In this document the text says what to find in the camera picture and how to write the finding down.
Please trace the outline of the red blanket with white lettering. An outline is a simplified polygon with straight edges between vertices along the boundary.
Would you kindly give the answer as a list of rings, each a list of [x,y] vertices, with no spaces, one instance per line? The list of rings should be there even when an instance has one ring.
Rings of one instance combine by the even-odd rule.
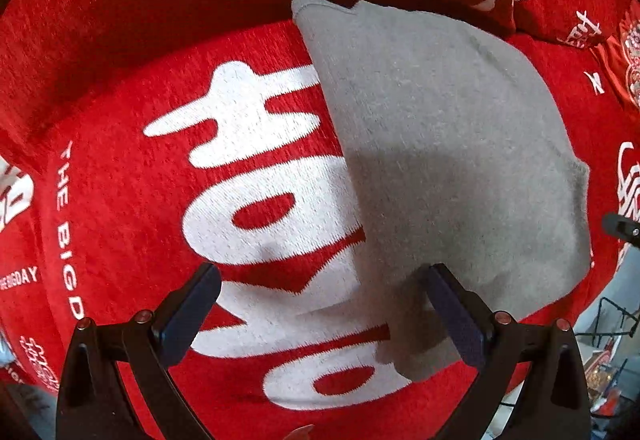
[[[327,1],[453,18],[533,64],[589,169],[589,269],[523,319],[480,298],[573,328],[627,252],[603,216],[639,215],[639,118],[592,52],[631,0]],[[204,263],[221,291],[168,373],[209,439],[437,439],[471,386],[457,349],[417,381],[378,355],[390,327],[292,3],[2,5],[1,326],[56,403],[78,321],[154,310]]]

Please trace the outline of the grey knit sweater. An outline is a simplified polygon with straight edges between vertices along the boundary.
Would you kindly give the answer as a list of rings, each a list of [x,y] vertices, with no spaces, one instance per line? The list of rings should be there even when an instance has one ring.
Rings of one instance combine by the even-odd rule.
[[[590,264],[589,169],[533,64],[485,31],[368,2],[293,0],[357,194],[358,268],[390,327],[378,355],[411,380],[457,351],[421,290],[444,264],[526,318]]]

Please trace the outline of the red embroidered pillow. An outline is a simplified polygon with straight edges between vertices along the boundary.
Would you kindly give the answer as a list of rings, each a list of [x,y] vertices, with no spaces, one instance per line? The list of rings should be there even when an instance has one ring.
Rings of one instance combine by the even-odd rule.
[[[593,47],[625,110],[639,117],[639,1],[631,0],[616,31]]]

